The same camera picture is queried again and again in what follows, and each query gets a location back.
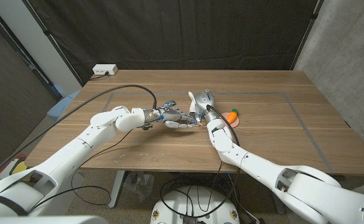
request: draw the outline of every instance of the black fabric backdrop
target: black fabric backdrop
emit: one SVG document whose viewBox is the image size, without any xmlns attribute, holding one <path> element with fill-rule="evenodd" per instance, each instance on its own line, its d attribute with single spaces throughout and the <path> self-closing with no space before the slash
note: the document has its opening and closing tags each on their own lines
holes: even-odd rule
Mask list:
<svg viewBox="0 0 364 224">
<path fill-rule="evenodd" d="M 289 70 L 317 0 L 30 0 L 84 83 L 119 69 Z"/>
</svg>

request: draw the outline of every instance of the gray wall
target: gray wall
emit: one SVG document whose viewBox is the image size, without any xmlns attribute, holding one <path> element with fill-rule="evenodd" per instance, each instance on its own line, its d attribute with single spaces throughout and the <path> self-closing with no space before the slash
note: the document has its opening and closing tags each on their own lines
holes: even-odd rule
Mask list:
<svg viewBox="0 0 364 224">
<path fill-rule="evenodd" d="M 294 69 L 364 140 L 364 0 L 325 0 Z"/>
</svg>

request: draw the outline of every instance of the orange carrot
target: orange carrot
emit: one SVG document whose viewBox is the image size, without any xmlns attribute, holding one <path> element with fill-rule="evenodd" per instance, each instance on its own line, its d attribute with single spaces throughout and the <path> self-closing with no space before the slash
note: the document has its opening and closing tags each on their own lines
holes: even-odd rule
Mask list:
<svg viewBox="0 0 364 224">
<path fill-rule="evenodd" d="M 237 115 L 238 115 L 238 110 L 232 109 L 232 111 L 229 113 L 229 116 L 227 116 L 227 122 L 229 122 L 229 124 L 234 122 L 234 120 L 237 118 Z"/>
</svg>

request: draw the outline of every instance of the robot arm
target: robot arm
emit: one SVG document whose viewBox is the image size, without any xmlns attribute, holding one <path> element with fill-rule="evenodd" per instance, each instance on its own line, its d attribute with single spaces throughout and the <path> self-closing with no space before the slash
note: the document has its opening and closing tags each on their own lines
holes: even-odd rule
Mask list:
<svg viewBox="0 0 364 224">
<path fill-rule="evenodd" d="M 215 104 L 214 95 L 205 90 L 194 100 L 196 111 L 205 115 L 210 141 L 223 162 L 261 182 L 308 222 L 364 223 L 363 194 L 341 188 L 335 179 L 315 168 L 280 166 L 237 146 L 219 115 L 207 109 Z"/>
<path fill-rule="evenodd" d="M 33 209 L 39 202 L 60 192 L 63 185 L 70 186 L 71 176 L 88 156 L 99 146 L 115 138 L 117 131 L 128 132 L 136 127 L 148 129 L 154 121 L 162 121 L 170 128 L 190 128 L 179 124 L 178 120 L 191 121 L 192 118 L 172 105 L 164 104 L 155 110 L 133 108 L 131 112 L 124 106 L 94 115 L 89 127 L 43 163 L 0 180 L 0 217 L 38 216 L 51 214 L 55 205 L 49 200 Z M 31 176 L 40 176 L 32 185 L 22 182 Z"/>
</svg>

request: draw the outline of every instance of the power outlet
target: power outlet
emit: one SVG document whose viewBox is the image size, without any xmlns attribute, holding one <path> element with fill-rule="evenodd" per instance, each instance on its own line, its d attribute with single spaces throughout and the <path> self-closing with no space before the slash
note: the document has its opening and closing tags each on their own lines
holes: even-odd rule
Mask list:
<svg viewBox="0 0 364 224">
<path fill-rule="evenodd" d="M 109 75 L 115 75 L 118 71 L 118 67 L 116 64 L 96 64 L 92 70 L 95 75 L 104 75 L 106 72 L 108 72 Z"/>
</svg>

